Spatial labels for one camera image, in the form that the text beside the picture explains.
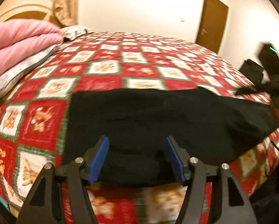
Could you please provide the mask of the black pants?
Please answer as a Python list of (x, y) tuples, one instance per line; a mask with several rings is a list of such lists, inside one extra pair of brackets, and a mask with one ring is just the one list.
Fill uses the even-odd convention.
[(204, 88), (78, 91), (69, 106), (62, 163), (83, 156), (107, 136), (110, 147), (99, 180), (154, 186), (175, 181), (163, 152), (167, 136), (203, 163), (220, 165), (275, 130), (267, 105)]

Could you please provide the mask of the black suitcase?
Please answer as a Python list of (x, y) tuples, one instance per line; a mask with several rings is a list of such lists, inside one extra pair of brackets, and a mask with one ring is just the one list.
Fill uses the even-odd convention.
[(253, 84), (261, 84), (264, 77), (264, 68), (250, 59), (243, 62), (239, 72), (246, 76)]

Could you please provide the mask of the red patchwork bear bedspread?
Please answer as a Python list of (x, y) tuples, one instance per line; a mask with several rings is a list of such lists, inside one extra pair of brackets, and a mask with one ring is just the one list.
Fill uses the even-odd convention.
[[(100, 32), (66, 42), (0, 101), (0, 201), (17, 216), (37, 174), (63, 155), (70, 95), (115, 88), (201, 86), (233, 97), (249, 80), (206, 48), (175, 38)], [(250, 197), (279, 164), (279, 129), (231, 163)], [(174, 223), (186, 188), (123, 189), (96, 183), (89, 197), (100, 223)]]

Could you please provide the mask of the brown wooden door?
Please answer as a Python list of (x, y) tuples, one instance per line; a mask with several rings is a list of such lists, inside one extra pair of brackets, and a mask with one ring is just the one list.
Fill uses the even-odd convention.
[(218, 53), (227, 18), (227, 5), (220, 0), (204, 0), (196, 44)]

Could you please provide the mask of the grey patterned pillow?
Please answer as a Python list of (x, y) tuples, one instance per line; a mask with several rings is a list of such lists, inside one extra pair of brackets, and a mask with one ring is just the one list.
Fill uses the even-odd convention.
[(21, 78), (26, 76), (36, 67), (42, 65), (54, 52), (59, 49), (60, 46), (61, 43), (49, 46), (46, 49), (27, 57), (0, 75), (0, 99), (3, 98)]

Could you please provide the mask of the white patterned far pillow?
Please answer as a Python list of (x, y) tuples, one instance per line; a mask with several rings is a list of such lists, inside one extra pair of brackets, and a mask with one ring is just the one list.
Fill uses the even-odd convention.
[(70, 41), (73, 41), (77, 37), (80, 37), (85, 34), (93, 33), (91, 29), (86, 26), (73, 25), (67, 26), (60, 30), (62, 36)]

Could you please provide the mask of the pink folded blanket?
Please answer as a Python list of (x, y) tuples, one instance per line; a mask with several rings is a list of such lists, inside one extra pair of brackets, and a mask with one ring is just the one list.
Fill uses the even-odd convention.
[(62, 42), (61, 29), (48, 21), (12, 19), (0, 22), (0, 76), (31, 55)]

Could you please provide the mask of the cream wooden headboard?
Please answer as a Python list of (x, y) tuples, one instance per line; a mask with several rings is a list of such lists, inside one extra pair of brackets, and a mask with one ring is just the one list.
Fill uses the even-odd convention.
[(37, 19), (62, 28), (53, 14), (54, 0), (4, 0), (0, 5), (0, 22), (10, 19)]

